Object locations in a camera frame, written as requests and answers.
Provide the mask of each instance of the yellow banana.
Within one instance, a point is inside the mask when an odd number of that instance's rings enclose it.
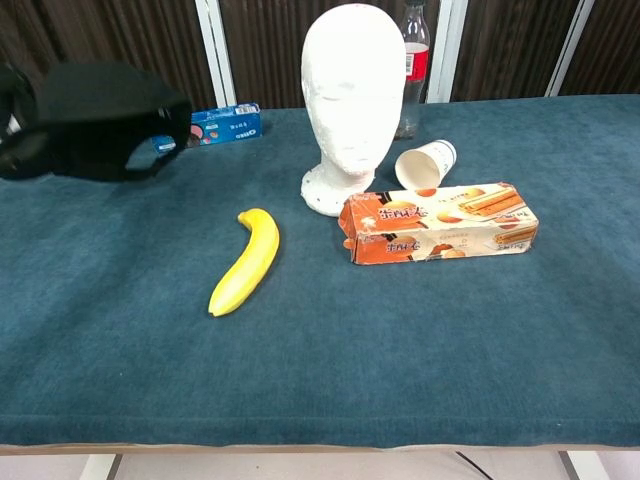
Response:
[[[211,295],[209,313],[214,317],[233,312],[251,295],[269,270],[280,243],[278,226],[264,210],[252,208],[242,212],[238,221],[249,229],[251,237]]]

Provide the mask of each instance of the floor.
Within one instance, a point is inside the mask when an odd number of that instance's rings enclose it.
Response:
[[[569,480],[544,451],[470,450],[495,480]],[[78,479],[85,455],[0,457],[2,480]],[[453,452],[125,455],[115,480],[483,480]]]

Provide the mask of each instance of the oreo box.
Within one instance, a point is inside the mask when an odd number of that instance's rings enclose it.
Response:
[[[191,133],[187,147],[244,140],[262,135],[260,107],[257,103],[245,103],[234,107],[213,108],[191,114]],[[158,153],[173,149],[171,137],[153,137]]]

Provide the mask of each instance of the blue tablecloth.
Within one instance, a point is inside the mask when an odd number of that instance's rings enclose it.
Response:
[[[300,179],[304,110],[155,179],[0,182],[0,444],[640,445],[640,97],[428,105],[444,185],[511,182],[523,255],[363,267]],[[282,245],[214,319],[262,207]]]

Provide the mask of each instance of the white paper cup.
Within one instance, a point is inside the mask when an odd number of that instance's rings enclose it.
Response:
[[[456,149],[446,140],[436,140],[407,150],[396,160],[396,177],[407,190],[436,188],[456,163]]]

